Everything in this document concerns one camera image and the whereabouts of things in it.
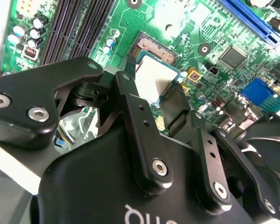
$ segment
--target electrolytic capacitor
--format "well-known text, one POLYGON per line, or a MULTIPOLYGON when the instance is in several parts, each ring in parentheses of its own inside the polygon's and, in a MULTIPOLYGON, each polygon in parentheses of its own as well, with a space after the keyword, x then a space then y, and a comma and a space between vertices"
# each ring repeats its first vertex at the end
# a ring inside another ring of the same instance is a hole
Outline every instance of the electrolytic capacitor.
POLYGON ((41 43, 43 42, 43 39, 42 38, 38 38, 38 39, 32 39, 30 38, 28 41, 27 41, 27 44, 29 47, 31 48, 37 48, 39 45, 41 45, 41 43))
POLYGON ((32 21, 34 28, 41 29, 49 23, 49 20, 44 15, 39 15, 32 21))
POLYGON ((38 39, 38 38, 40 38, 42 35, 44 35, 45 32, 46 32, 45 29, 35 29, 35 28, 33 28, 33 29, 30 30, 30 36, 31 36, 31 38, 33 38, 33 39, 38 39))
POLYGON ((272 18, 272 19, 270 20, 270 25, 271 25, 274 29, 280 31, 280 19, 272 18))
POLYGON ((16 45, 16 44, 19 44, 21 42, 22 38, 17 36, 17 35, 15 35, 15 34, 10 34, 10 35, 8 35, 7 40, 11 44, 16 45))
POLYGON ((210 104, 215 108, 216 111, 219 112, 221 110, 220 106, 215 101, 211 101, 210 104))
POLYGON ((222 100, 221 97, 216 97, 216 103, 219 105, 219 107, 224 107, 225 106, 225 102, 222 100))
POLYGON ((109 48, 108 46, 105 46, 105 47, 103 48, 103 53, 104 53, 105 55, 110 54, 110 52, 111 52, 111 48, 109 48))
POLYGON ((24 24, 19 24, 17 26, 14 26, 13 32, 17 36, 23 37, 28 32, 28 29, 24 24))
POLYGON ((107 41, 106 41, 106 45, 109 47, 109 48, 112 48, 115 44, 116 40, 115 38, 109 38, 107 41))
POLYGON ((206 101, 206 96, 203 92, 198 92, 196 94, 197 99, 199 100, 199 102, 204 103, 206 101))

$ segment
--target motherboard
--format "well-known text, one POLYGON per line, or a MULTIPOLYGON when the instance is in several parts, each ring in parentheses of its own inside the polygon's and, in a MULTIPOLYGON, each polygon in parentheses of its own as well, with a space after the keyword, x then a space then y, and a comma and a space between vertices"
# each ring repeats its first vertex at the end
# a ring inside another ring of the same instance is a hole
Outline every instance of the motherboard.
POLYGON ((2 72, 76 56, 123 70, 128 55, 163 133, 171 82, 209 130, 280 111, 280 0, 14 0, 2 72))

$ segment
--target blue pcie slot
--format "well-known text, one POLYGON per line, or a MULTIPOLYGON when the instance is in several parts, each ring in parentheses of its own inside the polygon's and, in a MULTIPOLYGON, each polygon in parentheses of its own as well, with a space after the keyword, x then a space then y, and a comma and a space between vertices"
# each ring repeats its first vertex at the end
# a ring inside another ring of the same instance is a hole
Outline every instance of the blue pcie slot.
POLYGON ((219 0, 230 12, 272 47, 280 44, 280 36, 265 24, 241 0, 219 0))

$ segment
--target yellow component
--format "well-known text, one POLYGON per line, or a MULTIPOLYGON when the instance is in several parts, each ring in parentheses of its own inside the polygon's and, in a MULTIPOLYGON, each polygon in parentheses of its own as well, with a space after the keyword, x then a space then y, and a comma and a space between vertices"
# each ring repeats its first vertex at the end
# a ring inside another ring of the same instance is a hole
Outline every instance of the yellow component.
POLYGON ((201 73, 195 68, 189 68, 188 70, 188 79, 197 82, 201 78, 201 73))
POLYGON ((186 85, 182 84, 182 89, 185 92, 185 94, 190 90, 186 85))
POLYGON ((163 119, 163 116, 159 116, 155 119, 155 123, 157 124, 157 128, 160 130, 160 131, 164 131, 165 130, 165 124, 164 124, 164 119, 163 119))
POLYGON ((40 0, 18 0, 17 11, 27 17, 34 17, 40 7, 40 0))

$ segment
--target blue port connector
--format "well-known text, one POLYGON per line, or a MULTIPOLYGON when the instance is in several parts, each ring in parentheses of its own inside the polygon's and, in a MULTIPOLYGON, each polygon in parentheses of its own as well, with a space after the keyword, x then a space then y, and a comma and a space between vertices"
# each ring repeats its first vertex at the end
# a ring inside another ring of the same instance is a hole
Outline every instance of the blue port connector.
POLYGON ((265 113, 280 110, 280 97, 261 78, 254 79, 242 90, 241 95, 265 113))
POLYGON ((280 44, 280 36, 265 24, 249 7, 241 0, 219 0, 231 13, 246 24, 252 32, 273 48, 280 44))

